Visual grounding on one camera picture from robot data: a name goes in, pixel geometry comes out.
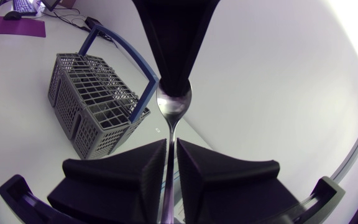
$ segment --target monitor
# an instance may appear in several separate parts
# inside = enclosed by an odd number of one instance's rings
[[[45,5],[45,7],[51,12],[57,6],[57,4],[60,2],[60,0],[41,0],[41,1]]]

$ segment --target white table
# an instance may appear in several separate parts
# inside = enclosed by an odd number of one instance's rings
[[[11,9],[12,2],[3,4],[0,16]],[[39,19],[45,21],[46,38],[0,35],[0,186],[20,174],[34,195],[47,202],[47,195],[64,178],[62,162],[79,159],[48,101],[52,68],[57,53],[79,51],[88,33],[57,18]],[[141,95],[147,79],[112,43],[97,38],[88,53],[105,59]],[[147,105],[151,114],[114,154],[168,138],[168,126],[154,99]],[[179,124],[177,137],[209,148],[185,121]],[[0,196],[0,223],[18,222]]]

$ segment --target cable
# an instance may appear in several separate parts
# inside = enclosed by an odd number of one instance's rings
[[[76,10],[78,12],[78,15],[81,14],[80,10],[71,8],[71,9],[64,9],[64,8],[55,8],[55,10]]]
[[[84,31],[87,31],[87,32],[91,32],[91,29],[89,29],[89,28],[87,28],[87,27],[85,27],[85,26],[81,26],[81,27],[80,27],[80,26],[78,26],[77,24],[75,24],[75,23],[73,22],[75,19],[80,19],[80,18],[74,18],[74,19],[72,19],[71,21],[69,21],[68,19],[63,18],[63,17],[65,17],[65,16],[69,16],[69,15],[59,16],[56,12],[53,12],[53,13],[55,14],[54,16],[42,12],[42,14],[44,14],[43,16],[49,16],[49,17],[59,18],[61,21],[65,22],[65,23],[67,23],[67,24],[70,24],[70,25],[72,25],[72,26],[74,26],[74,27],[77,27],[77,28],[79,28],[79,29],[81,29],[81,30],[84,30]],[[107,36],[106,34],[101,34],[101,33],[99,33],[98,37],[103,38],[104,40],[107,40],[108,42],[112,42],[112,43],[116,46],[116,48],[118,48],[117,44],[113,41],[113,39],[112,39],[111,37]]]

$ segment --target blue basket handle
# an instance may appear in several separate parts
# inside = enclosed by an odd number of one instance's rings
[[[158,77],[153,72],[153,70],[150,68],[148,63],[144,60],[144,58],[138,53],[138,51],[133,48],[128,42],[126,42],[122,37],[120,37],[115,32],[101,26],[101,25],[95,25],[92,29],[92,31],[87,36],[84,44],[82,45],[80,52],[78,52],[80,55],[85,56],[86,52],[90,48],[92,42],[98,35],[99,31],[104,32],[106,35],[110,36],[112,39],[114,39],[117,43],[119,43],[128,53],[129,55],[135,60],[137,65],[142,69],[144,74],[146,75],[147,79],[149,80],[149,83],[146,86],[146,89],[143,91],[142,96],[140,97],[134,111],[132,112],[131,116],[129,117],[129,121],[136,122],[140,116],[143,113],[144,108],[146,107],[147,103],[150,101],[151,97],[153,96],[153,93],[155,89],[157,89],[157,83],[158,83]]]

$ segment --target metal spoon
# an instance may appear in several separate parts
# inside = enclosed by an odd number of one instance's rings
[[[191,85],[184,96],[171,97],[162,88],[161,82],[157,88],[157,104],[162,116],[169,126],[169,151],[167,176],[165,178],[164,200],[162,204],[161,223],[173,223],[173,160],[175,157],[175,130],[177,124],[191,103]]]

